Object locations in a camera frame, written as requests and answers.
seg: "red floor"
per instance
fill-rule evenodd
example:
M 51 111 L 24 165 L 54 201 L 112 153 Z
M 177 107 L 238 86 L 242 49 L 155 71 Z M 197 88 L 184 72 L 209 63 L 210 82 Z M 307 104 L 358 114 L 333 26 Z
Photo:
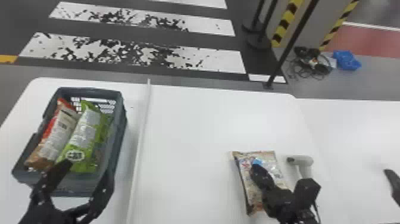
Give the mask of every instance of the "red floor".
M 400 58 L 400 32 L 342 26 L 325 51 L 350 50 L 357 55 Z

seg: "black metal pole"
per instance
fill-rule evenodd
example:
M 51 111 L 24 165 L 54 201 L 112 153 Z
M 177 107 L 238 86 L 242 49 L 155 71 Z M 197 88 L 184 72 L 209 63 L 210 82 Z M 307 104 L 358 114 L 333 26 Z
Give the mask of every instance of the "black metal pole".
M 319 0 L 311 0 L 310 4 L 308 5 L 307 10 L 305 11 L 303 17 L 300 20 L 299 25 L 297 26 L 297 28 L 295 30 L 295 33 L 293 34 L 293 36 L 290 39 L 289 43 L 287 44 L 285 50 L 283 51 L 283 54 L 279 59 L 278 65 L 275 68 L 274 73 L 270 76 L 268 82 L 266 82 L 264 84 L 265 88 L 271 88 L 272 87 L 272 83 L 274 82 L 275 77 L 277 76 L 277 74 L 280 71 L 283 63 L 287 59 L 290 51 L 292 50 L 295 42 L 297 41 L 297 39 L 299 38 L 301 32 L 303 31 L 303 28 L 304 28 L 305 24 L 307 23 L 308 19 L 310 18 L 311 14 L 313 13 L 313 11 L 314 11 L 315 7 L 317 6 L 318 2 L 319 2 Z
M 265 0 L 260 0 L 259 1 L 257 9 L 255 10 L 254 17 L 251 20 L 250 24 L 249 24 L 249 20 L 248 19 L 243 22 L 242 26 L 248 32 L 258 32 L 258 30 L 256 28 L 256 25 L 257 25 L 258 18 L 260 17 L 261 10 L 263 9 L 264 4 L 265 4 Z
M 275 11 L 278 0 L 272 0 L 270 7 L 268 8 L 267 15 L 265 16 L 264 23 L 262 24 L 261 30 L 254 35 L 248 35 L 247 43 L 259 51 L 268 51 L 271 49 L 271 40 L 265 38 L 265 31 L 267 30 L 268 24 L 272 18 L 272 14 Z
M 258 36 L 259 42 L 261 42 L 263 40 L 263 37 L 265 36 L 265 31 L 267 30 L 268 24 L 270 23 L 272 14 L 274 13 L 277 3 L 278 3 L 278 0 L 272 0 L 272 2 L 271 2 L 270 8 L 268 9 L 268 13 L 264 19 L 264 23 L 262 24 L 260 35 Z

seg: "yellow and black striped pole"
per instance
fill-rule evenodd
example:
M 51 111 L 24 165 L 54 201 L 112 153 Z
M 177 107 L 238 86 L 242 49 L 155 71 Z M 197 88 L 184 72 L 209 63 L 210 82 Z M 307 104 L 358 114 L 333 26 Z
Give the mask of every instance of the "yellow and black striped pole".
M 350 4 L 345 8 L 342 16 L 336 21 L 335 25 L 332 27 L 330 32 L 325 36 L 324 41 L 322 42 L 320 46 L 320 51 L 325 50 L 326 46 L 329 44 L 329 42 L 332 40 L 332 38 L 335 36 L 335 34 L 338 32 L 339 28 L 343 25 L 343 23 L 347 20 L 347 17 L 349 17 L 350 13 L 353 11 L 353 9 L 357 6 L 360 0 L 353 0 L 350 2 Z
M 282 19 L 272 37 L 272 46 L 277 48 L 280 47 L 280 43 L 288 32 L 290 24 L 294 21 L 297 10 L 303 4 L 304 0 L 290 0 L 285 12 L 283 13 Z

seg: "crosswalk stripe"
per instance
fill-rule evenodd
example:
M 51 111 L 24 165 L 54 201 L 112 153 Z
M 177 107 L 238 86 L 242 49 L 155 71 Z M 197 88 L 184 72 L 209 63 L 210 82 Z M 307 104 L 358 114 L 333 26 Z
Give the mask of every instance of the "crosswalk stripe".
M 249 74 L 249 80 L 254 82 L 268 82 L 270 79 L 269 75 L 266 74 Z M 276 76 L 275 83 L 286 83 L 286 80 L 283 76 Z
M 225 0 L 149 0 L 157 2 L 171 2 L 184 5 L 197 5 L 203 7 L 227 9 Z
M 60 2 L 49 18 L 235 36 L 230 20 Z
M 239 51 L 35 33 L 20 57 L 245 74 Z

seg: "chip bag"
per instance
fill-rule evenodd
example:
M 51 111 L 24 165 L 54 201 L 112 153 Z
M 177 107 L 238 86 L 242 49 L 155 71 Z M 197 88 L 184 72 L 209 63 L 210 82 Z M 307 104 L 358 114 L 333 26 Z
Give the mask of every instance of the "chip bag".
M 74 164 L 72 172 L 92 173 L 96 171 L 99 155 L 97 151 L 107 137 L 109 116 L 87 101 L 81 101 L 82 116 L 68 144 L 63 149 L 57 162 L 64 159 Z
M 250 153 L 232 152 L 232 155 L 242 180 L 246 198 L 247 215 L 250 216 L 258 211 L 264 211 L 261 190 L 250 177 L 250 169 L 254 160 L 257 160 L 260 166 L 268 170 L 278 187 L 281 189 L 288 188 L 279 170 L 274 151 L 257 151 Z
M 58 98 L 53 118 L 24 165 L 36 170 L 50 169 L 70 139 L 78 118 L 74 107 L 65 99 Z

